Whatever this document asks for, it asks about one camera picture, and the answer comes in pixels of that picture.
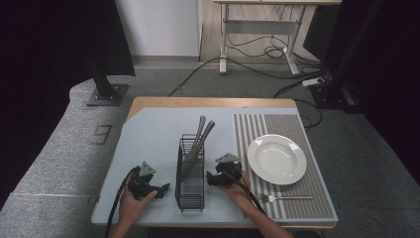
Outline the white round plate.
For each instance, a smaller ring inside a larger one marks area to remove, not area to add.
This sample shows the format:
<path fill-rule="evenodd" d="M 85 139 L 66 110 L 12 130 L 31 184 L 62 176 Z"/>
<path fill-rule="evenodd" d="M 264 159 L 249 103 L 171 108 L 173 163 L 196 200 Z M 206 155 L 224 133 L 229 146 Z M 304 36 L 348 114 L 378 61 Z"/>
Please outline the white round plate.
<path fill-rule="evenodd" d="M 306 173 L 307 159 L 292 140 L 280 135 L 254 139 L 247 150 L 248 162 L 261 179 L 278 185 L 293 184 Z"/>

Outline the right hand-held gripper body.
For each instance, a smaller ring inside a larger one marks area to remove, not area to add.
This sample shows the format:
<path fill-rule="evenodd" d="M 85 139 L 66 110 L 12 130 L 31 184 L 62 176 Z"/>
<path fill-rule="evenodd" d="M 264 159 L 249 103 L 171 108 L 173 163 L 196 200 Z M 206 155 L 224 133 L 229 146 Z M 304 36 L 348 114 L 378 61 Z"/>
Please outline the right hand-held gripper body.
<path fill-rule="evenodd" d="M 242 165 L 238 157 L 232 154 L 226 154 L 215 160 L 216 172 L 222 175 L 220 179 L 229 182 L 228 185 L 234 184 L 242 177 Z"/>

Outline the black curtain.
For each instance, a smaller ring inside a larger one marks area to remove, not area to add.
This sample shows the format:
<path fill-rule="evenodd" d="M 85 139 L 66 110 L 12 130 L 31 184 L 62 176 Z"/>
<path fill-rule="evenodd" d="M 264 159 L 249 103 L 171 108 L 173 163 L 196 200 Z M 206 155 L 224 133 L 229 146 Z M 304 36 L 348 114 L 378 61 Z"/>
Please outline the black curtain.
<path fill-rule="evenodd" d="M 315 8 L 303 47 L 321 63 L 340 6 Z M 383 0 L 353 64 L 360 113 L 420 184 L 420 0 Z"/>
<path fill-rule="evenodd" d="M 92 77 L 87 56 L 134 73 L 117 0 L 0 0 L 0 209 Z"/>

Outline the white wall panel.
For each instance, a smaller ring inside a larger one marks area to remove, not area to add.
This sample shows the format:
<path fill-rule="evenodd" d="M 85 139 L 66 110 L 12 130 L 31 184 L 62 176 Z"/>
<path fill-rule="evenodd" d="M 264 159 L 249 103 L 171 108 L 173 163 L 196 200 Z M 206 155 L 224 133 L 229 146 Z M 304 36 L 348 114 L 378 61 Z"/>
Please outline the white wall panel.
<path fill-rule="evenodd" d="M 202 0 L 115 0 L 132 56 L 200 56 Z"/>

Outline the silver metal fork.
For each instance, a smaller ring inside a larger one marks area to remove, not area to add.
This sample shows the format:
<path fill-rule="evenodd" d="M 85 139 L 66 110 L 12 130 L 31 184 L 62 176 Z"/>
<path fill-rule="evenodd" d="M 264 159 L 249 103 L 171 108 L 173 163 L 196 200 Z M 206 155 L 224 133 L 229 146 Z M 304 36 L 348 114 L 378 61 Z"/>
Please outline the silver metal fork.
<path fill-rule="evenodd" d="M 271 194 L 262 194 L 260 193 L 258 195 L 258 198 L 264 202 L 275 202 L 277 200 L 292 200 L 292 199 L 297 199 L 297 200 L 305 200 L 305 199 L 313 199 L 312 195 L 295 195 L 295 196 L 274 196 Z"/>

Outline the silver metal cutlery piece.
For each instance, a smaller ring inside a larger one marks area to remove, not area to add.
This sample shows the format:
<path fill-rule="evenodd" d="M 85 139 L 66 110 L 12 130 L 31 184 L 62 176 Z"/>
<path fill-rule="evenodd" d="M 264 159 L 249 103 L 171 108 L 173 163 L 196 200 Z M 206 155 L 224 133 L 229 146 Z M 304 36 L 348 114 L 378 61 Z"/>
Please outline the silver metal cutlery piece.
<path fill-rule="evenodd" d="M 192 173 L 193 169 L 195 168 L 196 163 L 198 162 L 198 156 L 201 151 L 202 146 L 204 145 L 208 135 L 210 134 L 211 130 L 214 128 L 215 122 L 210 121 L 207 125 L 204 125 L 202 130 L 201 136 L 199 137 L 198 143 L 195 147 L 194 154 L 192 156 L 192 160 L 187 162 L 185 159 L 186 168 L 183 170 L 181 180 L 185 181 L 188 179 L 190 174 Z"/>
<path fill-rule="evenodd" d="M 204 115 L 201 115 L 200 118 L 199 118 L 198 129 L 197 129 L 194 141 L 191 145 L 190 151 L 188 152 L 188 154 L 185 158 L 187 162 L 190 162 L 192 160 L 192 156 L 194 154 L 195 147 L 198 143 L 199 137 L 201 136 L 202 130 L 204 128 L 205 121 L 206 121 L 206 117 Z"/>

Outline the black wire cutlery basket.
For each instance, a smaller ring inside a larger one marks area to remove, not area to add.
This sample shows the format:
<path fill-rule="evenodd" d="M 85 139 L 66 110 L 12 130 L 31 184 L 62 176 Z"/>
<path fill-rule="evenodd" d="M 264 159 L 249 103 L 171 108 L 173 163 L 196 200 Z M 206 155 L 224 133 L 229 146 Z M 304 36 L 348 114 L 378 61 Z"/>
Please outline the black wire cutlery basket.
<path fill-rule="evenodd" d="M 201 147 L 198 154 L 198 161 L 190 163 L 187 155 L 192 149 L 195 136 L 193 134 L 183 134 L 179 139 L 175 199 L 181 212 L 186 210 L 202 211 L 205 207 L 204 192 L 204 147 Z"/>

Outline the light blue table mat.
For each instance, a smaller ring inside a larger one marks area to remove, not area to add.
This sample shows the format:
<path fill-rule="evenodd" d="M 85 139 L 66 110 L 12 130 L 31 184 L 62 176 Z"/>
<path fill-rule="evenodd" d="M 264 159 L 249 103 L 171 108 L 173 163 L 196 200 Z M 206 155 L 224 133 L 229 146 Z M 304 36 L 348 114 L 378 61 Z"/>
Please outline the light blue table mat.
<path fill-rule="evenodd" d="M 140 222 L 147 226 L 198 226 L 198 227 L 248 227 L 252 223 L 217 187 L 204 181 L 205 207 L 202 211 L 181 212 L 174 196 L 179 139 L 183 134 L 193 134 L 201 115 L 215 122 L 215 127 L 204 144 L 204 168 L 214 172 L 216 159 L 227 153 L 237 155 L 234 114 L 297 114 L 294 108 L 145 108 L 131 117 L 123 126 L 120 140 L 100 198 L 91 216 L 95 224 L 105 224 L 123 178 L 130 169 L 146 162 L 156 174 L 154 184 L 170 183 L 164 198 L 153 204 Z M 289 227 L 308 226 L 282 223 Z"/>

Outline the person's left hand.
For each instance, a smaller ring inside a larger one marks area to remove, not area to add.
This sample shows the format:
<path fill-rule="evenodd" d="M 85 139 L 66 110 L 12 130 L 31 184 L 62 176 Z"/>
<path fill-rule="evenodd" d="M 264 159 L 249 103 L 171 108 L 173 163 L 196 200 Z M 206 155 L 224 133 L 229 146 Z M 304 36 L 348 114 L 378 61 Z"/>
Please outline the person's left hand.
<path fill-rule="evenodd" d="M 158 193 L 152 191 L 141 200 L 134 198 L 132 193 L 126 189 L 120 199 L 118 226 L 128 231 L 141 217 L 146 207 Z"/>

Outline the black stand with dark base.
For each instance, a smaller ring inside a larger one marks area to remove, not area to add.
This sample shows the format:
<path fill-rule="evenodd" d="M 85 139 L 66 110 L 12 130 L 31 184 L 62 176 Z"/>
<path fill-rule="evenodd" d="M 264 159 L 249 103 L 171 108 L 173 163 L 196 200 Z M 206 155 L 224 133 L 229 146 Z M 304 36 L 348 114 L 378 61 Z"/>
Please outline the black stand with dark base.
<path fill-rule="evenodd" d="M 365 39 L 383 0 L 342 0 L 326 57 L 321 66 L 325 82 L 310 86 L 315 105 L 320 109 L 341 109 L 359 114 L 359 90 L 349 81 L 359 44 Z"/>

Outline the black stand with base plate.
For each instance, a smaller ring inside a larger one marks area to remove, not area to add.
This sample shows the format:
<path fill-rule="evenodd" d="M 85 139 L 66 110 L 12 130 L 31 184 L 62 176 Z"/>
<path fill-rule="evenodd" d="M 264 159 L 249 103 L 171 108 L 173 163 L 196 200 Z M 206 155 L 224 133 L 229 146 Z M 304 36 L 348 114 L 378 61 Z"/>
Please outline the black stand with base plate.
<path fill-rule="evenodd" d="M 87 106 L 119 106 L 129 87 L 128 84 L 111 83 L 100 70 L 95 61 L 87 56 L 86 67 L 96 85 L 91 93 Z"/>

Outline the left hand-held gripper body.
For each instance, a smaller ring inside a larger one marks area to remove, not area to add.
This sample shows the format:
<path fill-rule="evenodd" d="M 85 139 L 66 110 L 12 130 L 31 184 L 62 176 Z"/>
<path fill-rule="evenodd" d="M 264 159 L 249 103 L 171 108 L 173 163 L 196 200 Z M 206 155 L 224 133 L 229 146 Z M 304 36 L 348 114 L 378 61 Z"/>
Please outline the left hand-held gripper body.
<path fill-rule="evenodd" d="M 150 185 L 150 181 L 155 173 L 156 170 L 146 162 L 142 162 L 140 166 L 136 166 L 132 169 L 128 189 L 135 199 L 140 200 L 155 190 L 155 188 Z"/>

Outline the person's right hand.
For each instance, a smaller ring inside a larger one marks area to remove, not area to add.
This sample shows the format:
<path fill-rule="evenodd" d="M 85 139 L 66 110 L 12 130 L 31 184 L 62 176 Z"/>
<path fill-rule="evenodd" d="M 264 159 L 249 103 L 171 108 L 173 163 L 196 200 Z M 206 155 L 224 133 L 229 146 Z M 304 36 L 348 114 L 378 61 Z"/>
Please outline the person's right hand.
<path fill-rule="evenodd" d="M 222 186 L 221 189 L 228 194 L 232 202 L 236 204 L 244 213 L 248 214 L 250 211 L 257 209 L 252 199 L 239 185 L 236 184 L 232 186 Z"/>

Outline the white metal frame desk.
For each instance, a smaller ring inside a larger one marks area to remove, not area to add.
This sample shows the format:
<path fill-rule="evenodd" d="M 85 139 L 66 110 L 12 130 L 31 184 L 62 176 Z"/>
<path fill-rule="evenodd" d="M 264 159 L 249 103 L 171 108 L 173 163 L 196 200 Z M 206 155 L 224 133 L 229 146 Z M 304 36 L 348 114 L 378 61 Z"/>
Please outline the white metal frame desk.
<path fill-rule="evenodd" d="M 299 73 L 295 62 L 293 49 L 300 31 L 307 6 L 339 6 L 342 0 L 212 0 L 222 8 L 221 27 L 222 45 L 219 60 L 219 72 L 227 72 L 227 40 L 230 34 L 251 35 L 284 35 L 290 37 L 290 42 L 283 51 L 289 69 L 293 75 Z M 295 21 L 269 20 L 233 20 L 229 17 L 231 5 L 297 5 L 300 10 Z"/>

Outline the grey floor socket cover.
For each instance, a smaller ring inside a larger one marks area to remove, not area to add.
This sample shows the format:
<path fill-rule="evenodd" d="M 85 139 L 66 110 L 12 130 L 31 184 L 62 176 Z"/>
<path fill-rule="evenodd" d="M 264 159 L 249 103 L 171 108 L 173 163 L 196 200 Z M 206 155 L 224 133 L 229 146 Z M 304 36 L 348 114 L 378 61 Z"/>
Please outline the grey floor socket cover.
<path fill-rule="evenodd" d="M 111 129 L 111 125 L 97 125 L 92 135 L 91 144 L 97 146 L 105 145 Z"/>

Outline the white power strip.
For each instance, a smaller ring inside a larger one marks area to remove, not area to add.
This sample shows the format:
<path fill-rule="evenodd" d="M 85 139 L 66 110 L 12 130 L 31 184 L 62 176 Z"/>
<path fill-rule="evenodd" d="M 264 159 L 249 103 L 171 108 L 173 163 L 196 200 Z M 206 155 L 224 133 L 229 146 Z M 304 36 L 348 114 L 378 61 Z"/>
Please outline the white power strip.
<path fill-rule="evenodd" d="M 315 85 L 315 84 L 319 84 L 319 83 L 323 83 L 325 82 L 325 80 L 322 77 L 316 77 L 316 78 L 311 78 L 311 79 L 306 79 L 302 81 L 302 86 L 307 87 L 310 85 Z"/>

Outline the grey striped placemat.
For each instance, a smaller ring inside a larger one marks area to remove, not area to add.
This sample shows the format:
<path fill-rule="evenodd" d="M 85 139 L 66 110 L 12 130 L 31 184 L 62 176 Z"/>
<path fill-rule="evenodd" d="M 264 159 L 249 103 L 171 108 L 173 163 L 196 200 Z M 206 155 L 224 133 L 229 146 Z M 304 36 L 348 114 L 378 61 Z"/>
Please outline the grey striped placemat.
<path fill-rule="evenodd" d="M 234 114 L 233 124 L 237 155 L 249 173 L 251 190 L 255 195 L 263 193 L 274 196 L 313 196 L 312 199 L 307 200 L 291 199 L 263 203 L 262 208 L 269 217 L 282 223 L 301 222 L 308 226 L 325 226 L 326 224 L 333 226 L 338 221 L 328 189 L 297 114 Z M 254 139 L 267 134 L 284 136 L 302 149 L 307 168 L 299 181 L 286 185 L 273 184 L 252 171 L 247 149 Z"/>

